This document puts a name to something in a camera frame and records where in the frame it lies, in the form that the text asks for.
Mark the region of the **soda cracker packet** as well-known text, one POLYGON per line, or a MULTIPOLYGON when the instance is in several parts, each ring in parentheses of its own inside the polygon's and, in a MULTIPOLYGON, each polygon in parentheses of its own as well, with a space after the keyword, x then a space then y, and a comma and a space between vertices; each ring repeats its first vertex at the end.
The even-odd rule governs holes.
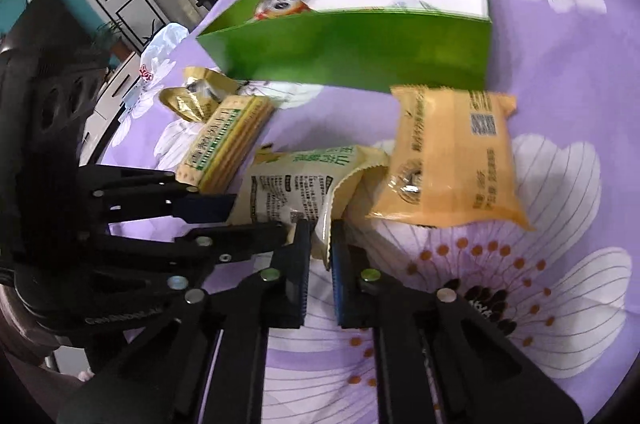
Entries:
POLYGON ((176 179, 209 196, 224 193, 273 110, 265 96, 225 98, 186 152, 176 179))

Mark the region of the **gold snack packet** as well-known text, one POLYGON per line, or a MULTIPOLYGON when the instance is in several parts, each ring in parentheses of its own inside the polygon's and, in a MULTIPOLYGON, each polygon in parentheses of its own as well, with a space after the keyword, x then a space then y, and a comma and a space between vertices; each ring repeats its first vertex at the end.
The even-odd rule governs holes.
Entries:
POLYGON ((241 88, 237 80, 202 66, 183 69, 183 83, 164 88, 158 94, 163 106, 178 118, 191 123, 206 123, 225 98, 241 88))

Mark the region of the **cream green snack packet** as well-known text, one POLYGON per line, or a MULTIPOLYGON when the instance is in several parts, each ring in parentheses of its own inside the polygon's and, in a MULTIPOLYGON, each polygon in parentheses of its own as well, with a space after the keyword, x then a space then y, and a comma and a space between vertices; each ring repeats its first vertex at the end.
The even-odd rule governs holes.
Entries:
POLYGON ((343 216, 362 175, 386 168, 389 162, 382 149, 359 144, 296 152, 259 150, 243 177, 228 223, 280 222, 293 230, 306 219, 314 230, 311 257, 329 266, 332 222, 343 216))

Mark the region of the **orange yellow cake packet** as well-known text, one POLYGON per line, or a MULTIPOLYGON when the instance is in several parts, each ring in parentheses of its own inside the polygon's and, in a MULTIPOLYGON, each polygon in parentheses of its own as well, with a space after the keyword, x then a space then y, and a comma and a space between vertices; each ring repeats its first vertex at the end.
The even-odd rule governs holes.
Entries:
POLYGON ((533 226, 516 194, 508 118, 498 92, 397 85, 400 120, 371 218, 428 228, 502 220, 533 226))

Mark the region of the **panda snack packet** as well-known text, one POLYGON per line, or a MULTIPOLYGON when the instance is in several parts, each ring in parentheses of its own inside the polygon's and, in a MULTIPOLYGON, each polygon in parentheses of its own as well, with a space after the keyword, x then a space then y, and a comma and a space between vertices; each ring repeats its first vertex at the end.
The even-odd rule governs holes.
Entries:
POLYGON ((254 11, 253 20, 267 20, 292 16, 310 11, 303 0, 261 0, 254 11))

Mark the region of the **white tv cabinet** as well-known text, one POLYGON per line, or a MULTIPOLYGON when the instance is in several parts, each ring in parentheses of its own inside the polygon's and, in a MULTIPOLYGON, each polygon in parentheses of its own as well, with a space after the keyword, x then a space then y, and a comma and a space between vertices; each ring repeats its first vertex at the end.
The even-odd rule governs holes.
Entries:
POLYGON ((124 112, 125 96, 139 80, 140 56, 132 52, 122 64, 108 76, 102 86, 93 114, 85 124, 80 148, 80 165, 99 162, 106 146, 119 128, 124 112))

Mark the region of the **white plastic shopping bag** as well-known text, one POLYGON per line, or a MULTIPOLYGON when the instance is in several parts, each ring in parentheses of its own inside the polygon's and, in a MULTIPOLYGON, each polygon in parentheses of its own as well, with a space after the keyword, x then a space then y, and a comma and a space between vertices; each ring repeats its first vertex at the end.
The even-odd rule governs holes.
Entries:
POLYGON ((189 35, 189 30, 175 22, 161 28, 145 46, 140 58, 138 81, 122 99, 124 115, 140 118, 153 105, 164 88, 163 80, 176 65, 171 53, 189 35))

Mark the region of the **potted green plant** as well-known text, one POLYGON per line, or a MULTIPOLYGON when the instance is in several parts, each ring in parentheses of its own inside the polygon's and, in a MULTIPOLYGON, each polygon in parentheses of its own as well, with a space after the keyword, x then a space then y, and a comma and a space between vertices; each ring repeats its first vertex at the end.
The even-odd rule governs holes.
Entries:
POLYGON ((124 62, 132 53, 131 48, 125 43, 125 34, 122 32, 122 24, 118 21, 110 21, 101 24, 93 33, 93 45, 108 51, 114 58, 124 62))

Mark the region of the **green cardboard box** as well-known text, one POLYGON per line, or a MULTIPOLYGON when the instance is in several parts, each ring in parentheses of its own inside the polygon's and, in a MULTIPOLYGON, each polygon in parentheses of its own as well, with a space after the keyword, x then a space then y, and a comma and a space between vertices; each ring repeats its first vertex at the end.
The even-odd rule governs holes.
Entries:
POLYGON ((236 0, 198 36, 228 77, 372 92, 485 87, 488 0, 303 0, 310 11, 254 21, 260 1, 236 0))

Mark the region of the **purple floral tablecloth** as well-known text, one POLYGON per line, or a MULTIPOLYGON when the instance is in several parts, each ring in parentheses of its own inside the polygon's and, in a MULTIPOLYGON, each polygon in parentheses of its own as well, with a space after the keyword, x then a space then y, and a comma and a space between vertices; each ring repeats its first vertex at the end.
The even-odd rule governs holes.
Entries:
MULTIPOLYGON (((236 0, 220 0, 168 56, 168 70, 120 125, 103 163, 172 170, 198 132, 156 100, 185 66, 213 66, 195 36, 236 0)), ((363 220, 349 236, 412 288, 458 292, 592 420, 639 353, 639 0, 490 0, 487 85, 518 98, 509 122, 518 195, 536 231, 505 222, 423 230, 363 220)), ((276 151, 393 147, 389 94, 259 83, 277 98, 262 135, 276 151)), ((308 314, 269 339, 262 422, 376 423, 373 342, 335 323, 331 274, 313 262, 308 314)))

